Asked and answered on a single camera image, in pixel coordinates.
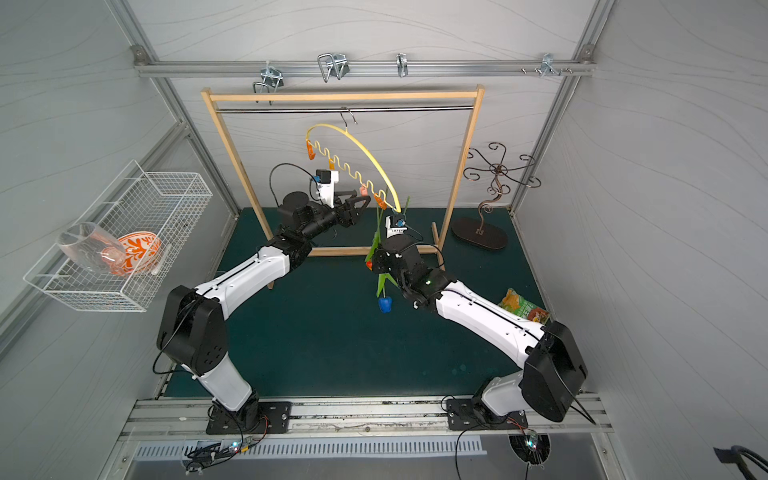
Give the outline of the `yellow wavy clothes hanger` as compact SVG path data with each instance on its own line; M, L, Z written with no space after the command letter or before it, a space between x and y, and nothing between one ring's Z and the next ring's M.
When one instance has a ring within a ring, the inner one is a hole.
M322 137L322 133L333 132L353 147L356 153L352 160L342 156ZM347 125L339 126L328 122L312 124L305 132L306 141L312 142L316 157L322 157L328 163L328 158L335 162L336 171L345 173L358 185L365 186L369 194L382 196L389 205L389 210L400 213L404 200L395 187L393 180L373 152L348 129Z

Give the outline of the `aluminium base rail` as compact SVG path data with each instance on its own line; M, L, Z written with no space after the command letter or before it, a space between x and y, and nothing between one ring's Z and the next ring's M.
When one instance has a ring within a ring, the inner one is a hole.
M471 410L450 410L449 398L421 397L296 397L287 414L287 437L373 437L395 435L447 435L456 426L473 422ZM119 434L121 440L202 439L208 434L208 398L160 398L137 401ZM528 426L540 433L612 433L614 431L597 394L579 397L576 408L563 421L553 422L525 411Z

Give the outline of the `aluminium top rail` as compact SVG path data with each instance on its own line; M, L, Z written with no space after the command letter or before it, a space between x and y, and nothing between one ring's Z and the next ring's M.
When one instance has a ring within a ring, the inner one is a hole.
M513 77L523 75L521 67L538 64L534 60L408 60L408 76L420 78L458 77ZM594 62L567 61L573 69L570 76L588 76L597 70ZM349 78L399 78L396 59L349 60ZM299 61L158 61L136 65L134 70L145 78L251 78L270 65L283 74L286 80L297 78L321 78L315 60Z

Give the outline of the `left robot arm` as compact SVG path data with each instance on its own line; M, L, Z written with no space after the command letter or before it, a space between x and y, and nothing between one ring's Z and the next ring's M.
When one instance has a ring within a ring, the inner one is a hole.
M327 230L358 223L371 198L355 191L333 194L328 204L295 191L277 212L281 224L256 254L222 275L194 288L178 286L169 293L156 345L161 354L190 373L211 394L206 433L250 433L268 425L258 394L243 379L229 355L226 321L249 298L297 269L313 249L312 240Z

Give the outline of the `orange tulip flower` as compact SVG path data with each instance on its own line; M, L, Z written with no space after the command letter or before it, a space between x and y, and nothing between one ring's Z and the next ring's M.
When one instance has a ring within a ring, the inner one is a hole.
M376 208L375 231L374 231L371 247L365 258L365 264L369 270L373 270L373 257L379 245L381 244L381 222L384 217L384 213L385 213L384 209L381 209L380 207Z

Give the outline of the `orange patterned bowl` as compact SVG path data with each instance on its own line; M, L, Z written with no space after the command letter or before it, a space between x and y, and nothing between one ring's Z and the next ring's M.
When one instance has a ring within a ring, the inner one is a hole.
M118 239L120 247L108 245L101 252L108 272L118 276L151 273L159 265L162 242L150 231L136 231Z

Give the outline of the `metal hook clamp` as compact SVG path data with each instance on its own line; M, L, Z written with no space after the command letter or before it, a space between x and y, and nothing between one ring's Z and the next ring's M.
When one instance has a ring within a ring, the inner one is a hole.
M274 93L283 86L282 72L270 65L260 71L260 79L252 85L255 94Z
M341 80L350 72L348 59L341 53L322 53L317 57L317 64L324 83L328 83L332 77Z
M537 75L539 77L561 77L573 74L573 69L567 61L555 59L552 54L544 54L538 64L530 67L521 67L523 75Z
M396 55L396 68L399 78L408 76L408 60L405 53L398 53Z

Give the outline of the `orange end clothes peg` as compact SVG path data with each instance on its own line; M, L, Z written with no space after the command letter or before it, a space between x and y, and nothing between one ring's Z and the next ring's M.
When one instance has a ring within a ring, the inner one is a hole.
M314 151L312 142L310 140L306 141L306 148L307 148L307 156L310 160L313 160L316 156L316 153Z

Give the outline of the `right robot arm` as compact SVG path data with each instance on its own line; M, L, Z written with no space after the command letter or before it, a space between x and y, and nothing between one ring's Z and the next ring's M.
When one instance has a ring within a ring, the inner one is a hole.
M566 325L537 323L483 298L456 276L428 266L404 234L375 247L370 263L373 272L392 277L415 309L428 309L468 329L519 367L489 380L474 395L473 412L482 422L498 422L525 408L557 423L571 409L592 419L577 400L588 369Z

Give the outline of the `brown metal mug tree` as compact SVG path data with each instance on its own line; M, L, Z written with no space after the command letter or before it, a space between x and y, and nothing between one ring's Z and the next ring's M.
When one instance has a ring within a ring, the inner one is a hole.
M487 193L490 197L478 204L475 217L460 217L453 221L451 223L451 232L458 240L473 246L489 251L499 251L507 247L508 234L500 227L490 224L486 217L500 206L501 200L506 195L512 193L510 182L515 183L517 186L522 186L525 189L539 188L542 185L542 182L536 177L521 181L512 176L514 172L525 170L529 166L534 166L537 160L533 156L529 154L521 154L519 160L522 162L522 165L510 168L505 164L505 157L508 149L504 144L501 142L490 142L488 144L488 149L494 152L501 151L500 159L491 162L480 150L475 147L470 147L467 158L473 159L478 157L482 160L484 165L482 167L467 166L463 169L462 175L464 179L478 182L481 180L483 174L488 173L490 175L490 183L487 188Z

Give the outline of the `green snack bag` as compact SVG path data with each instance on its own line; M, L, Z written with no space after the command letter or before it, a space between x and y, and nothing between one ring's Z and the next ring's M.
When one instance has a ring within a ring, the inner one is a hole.
M499 302L499 306L520 318L542 325L546 324L550 319L550 313L547 310L526 299L512 288L507 290L505 296Z

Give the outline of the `blue tulip flower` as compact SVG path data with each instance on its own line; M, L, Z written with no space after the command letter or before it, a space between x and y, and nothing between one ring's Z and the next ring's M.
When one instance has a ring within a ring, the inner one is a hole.
M391 274L379 274L377 277L376 297L379 310L384 314L392 312L393 299L388 294L387 288L389 286L392 286L396 290L399 289L398 283Z

